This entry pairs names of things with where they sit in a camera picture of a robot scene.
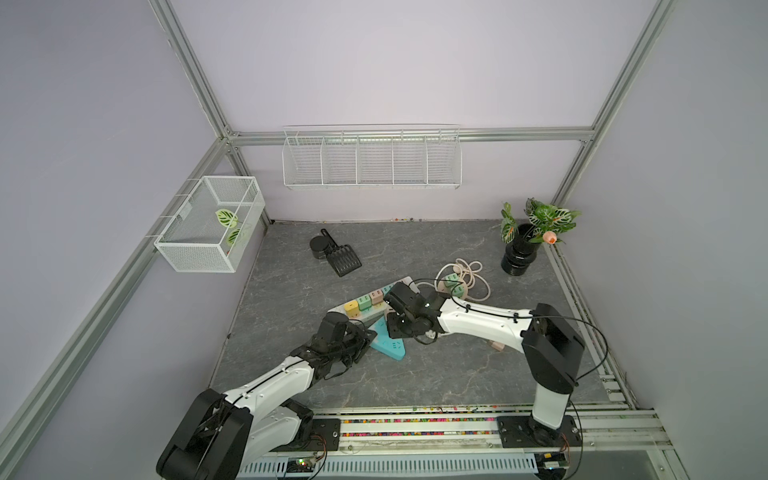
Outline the teal triangular power strip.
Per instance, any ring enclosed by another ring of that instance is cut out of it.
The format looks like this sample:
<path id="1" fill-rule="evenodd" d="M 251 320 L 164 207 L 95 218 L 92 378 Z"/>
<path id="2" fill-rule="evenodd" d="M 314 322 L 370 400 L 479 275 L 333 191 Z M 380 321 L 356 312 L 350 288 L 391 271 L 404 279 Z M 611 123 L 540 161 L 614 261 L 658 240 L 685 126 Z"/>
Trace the teal triangular power strip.
<path id="1" fill-rule="evenodd" d="M 384 317 L 373 323 L 369 329 L 376 333 L 371 342 L 371 348 L 396 361 L 405 358 L 406 350 L 402 339 L 394 339 L 389 335 L 386 319 Z"/>

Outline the white long power strip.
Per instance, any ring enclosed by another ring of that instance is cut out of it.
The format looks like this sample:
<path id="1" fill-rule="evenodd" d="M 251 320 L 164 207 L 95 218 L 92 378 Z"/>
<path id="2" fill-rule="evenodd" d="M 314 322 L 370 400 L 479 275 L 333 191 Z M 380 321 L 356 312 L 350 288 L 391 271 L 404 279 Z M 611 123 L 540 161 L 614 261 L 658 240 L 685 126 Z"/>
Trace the white long power strip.
<path id="1" fill-rule="evenodd" d="M 403 283 L 407 285 L 412 291 L 419 292 L 419 287 L 410 276 L 403 277 L 402 279 L 391 282 L 358 298 L 352 299 L 358 301 L 360 307 L 360 315 L 358 318 L 351 320 L 360 321 L 363 323 L 376 322 L 379 318 L 385 316 L 390 310 L 390 307 L 389 304 L 384 301 L 384 297 L 397 283 Z M 330 311 L 345 315 L 343 308 L 345 303 L 331 308 Z"/>

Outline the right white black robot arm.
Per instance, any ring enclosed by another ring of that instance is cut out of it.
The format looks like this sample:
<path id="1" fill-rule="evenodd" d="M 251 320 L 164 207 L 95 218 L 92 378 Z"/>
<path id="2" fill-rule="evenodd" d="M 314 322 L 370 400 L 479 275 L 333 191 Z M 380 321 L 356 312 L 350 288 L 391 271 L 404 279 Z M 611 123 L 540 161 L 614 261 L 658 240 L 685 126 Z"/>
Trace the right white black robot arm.
<path id="1" fill-rule="evenodd" d="M 536 382 L 530 428 L 558 435 L 578 384 L 586 343 L 569 321 L 549 304 L 533 309 L 479 305 L 445 292 L 429 296 L 398 282 L 384 295 L 392 309 L 392 337 L 423 339 L 432 332 L 462 334 L 500 343 L 522 353 Z"/>

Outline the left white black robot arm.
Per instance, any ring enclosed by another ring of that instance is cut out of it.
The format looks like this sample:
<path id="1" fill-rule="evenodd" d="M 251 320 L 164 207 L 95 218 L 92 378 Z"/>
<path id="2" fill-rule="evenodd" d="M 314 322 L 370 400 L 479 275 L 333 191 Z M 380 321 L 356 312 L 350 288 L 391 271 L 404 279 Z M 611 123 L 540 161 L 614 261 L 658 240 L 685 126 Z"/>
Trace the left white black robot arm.
<path id="1" fill-rule="evenodd" d="M 201 392 L 161 453 L 163 479 L 234 479 L 276 447 L 309 441 L 314 414 L 293 400 L 321 380 L 342 375 L 368 351 L 377 333 L 328 312 L 310 340 L 275 368 L 238 388 Z"/>

